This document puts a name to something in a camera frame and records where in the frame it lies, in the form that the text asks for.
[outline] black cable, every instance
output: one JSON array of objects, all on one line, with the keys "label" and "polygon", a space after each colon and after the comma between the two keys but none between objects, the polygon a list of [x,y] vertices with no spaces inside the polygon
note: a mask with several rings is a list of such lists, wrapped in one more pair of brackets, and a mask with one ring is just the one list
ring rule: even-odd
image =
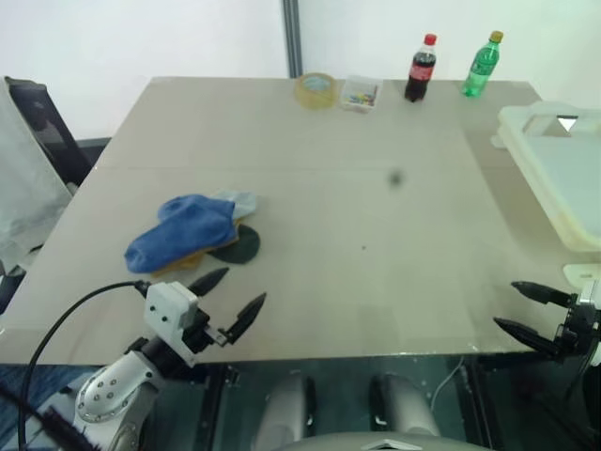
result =
[{"label": "black cable", "polygon": [[[106,287],[95,289],[91,293],[86,294],[77,303],[72,305],[69,308],[69,310],[67,310],[63,314],[63,316],[58,319],[58,321],[53,325],[53,327],[50,329],[50,331],[48,331],[48,333],[44,336],[44,338],[39,343],[38,348],[34,352],[34,355],[31,357],[31,360],[29,361],[29,365],[27,366],[27,369],[25,370],[25,374],[23,376],[23,383],[21,385],[21,400],[26,403],[27,400],[29,399],[29,386],[31,385],[31,379],[34,374],[34,369],[36,368],[36,364],[38,363],[39,356],[44,351],[44,348],[46,348],[46,345],[48,344],[50,339],[53,337],[54,333],[58,330],[58,328],[61,326],[61,324],[63,322],[65,322],[65,319],[67,319],[67,317],[71,313],[73,313],[80,305],[82,305],[89,299],[91,299],[105,291],[110,291],[111,289],[122,288],[122,287],[136,287],[136,289],[138,289],[138,291],[140,291],[143,295],[146,295],[148,285],[149,285],[149,283],[144,282],[143,280],[119,282],[118,284],[107,285]],[[23,409],[21,406],[19,407],[19,419],[17,421],[17,438],[19,440],[19,450],[20,451],[25,451],[25,449],[26,449],[25,416],[27,413],[29,413],[29,412],[26,412],[25,409]]]}]

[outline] table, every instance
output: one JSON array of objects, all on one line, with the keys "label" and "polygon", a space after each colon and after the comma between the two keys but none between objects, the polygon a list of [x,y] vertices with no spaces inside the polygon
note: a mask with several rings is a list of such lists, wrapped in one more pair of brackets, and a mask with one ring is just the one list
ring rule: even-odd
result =
[{"label": "table", "polygon": [[[268,298],[235,345],[199,362],[524,350],[492,317],[552,335],[564,310],[527,301],[509,283],[569,289],[560,243],[506,150],[490,144],[506,104],[538,100],[526,83],[492,82],[479,100],[458,82],[402,99],[386,82],[369,115],[296,104],[290,80],[158,78],[146,88],[80,187],[24,279],[0,328],[0,362],[23,363],[92,289],[139,278],[123,253],[179,194],[253,191],[246,223],[258,256],[203,300],[229,326]],[[401,183],[391,183],[391,174]],[[161,280],[190,283],[223,266]],[[102,295],[63,325],[46,364],[102,365],[148,330],[130,288]]]}]

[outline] blue cloth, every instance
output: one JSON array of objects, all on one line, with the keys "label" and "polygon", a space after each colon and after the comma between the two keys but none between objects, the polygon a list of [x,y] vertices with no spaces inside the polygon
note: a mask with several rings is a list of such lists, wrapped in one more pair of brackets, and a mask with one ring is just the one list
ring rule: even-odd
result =
[{"label": "blue cloth", "polygon": [[125,252],[131,272],[155,272],[201,249],[236,238],[234,202],[200,194],[176,197],[159,208],[161,223],[136,238]]}]

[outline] plastic container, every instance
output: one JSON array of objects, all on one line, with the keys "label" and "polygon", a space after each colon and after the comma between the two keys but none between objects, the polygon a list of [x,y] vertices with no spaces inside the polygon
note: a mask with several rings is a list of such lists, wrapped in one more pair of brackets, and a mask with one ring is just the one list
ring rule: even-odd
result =
[{"label": "plastic container", "polygon": [[340,106],[346,110],[369,113],[382,95],[382,80],[351,75],[340,94]]},{"label": "plastic container", "polygon": [[[563,136],[558,117],[575,118]],[[601,251],[601,110],[540,101],[506,106],[498,136],[514,157],[563,244]]]}]

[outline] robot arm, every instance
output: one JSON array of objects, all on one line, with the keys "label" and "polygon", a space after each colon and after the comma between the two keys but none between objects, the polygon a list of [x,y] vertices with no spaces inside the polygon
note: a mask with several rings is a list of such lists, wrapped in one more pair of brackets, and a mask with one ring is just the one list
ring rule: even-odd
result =
[{"label": "robot arm", "polygon": [[253,324],[266,294],[250,301],[227,331],[209,325],[199,296],[209,292],[227,272],[211,272],[185,288],[178,282],[150,285],[146,292],[145,322],[157,334],[119,360],[100,369],[81,388],[73,425],[102,451],[136,451],[140,429],[165,378],[216,343],[234,344]]},{"label": "robot arm", "polygon": [[588,282],[579,295],[533,282],[514,282],[512,286],[533,301],[566,308],[567,314],[552,341],[518,322],[494,318],[507,334],[554,360],[562,361],[569,355],[588,355],[589,365],[601,363],[601,280]]}]

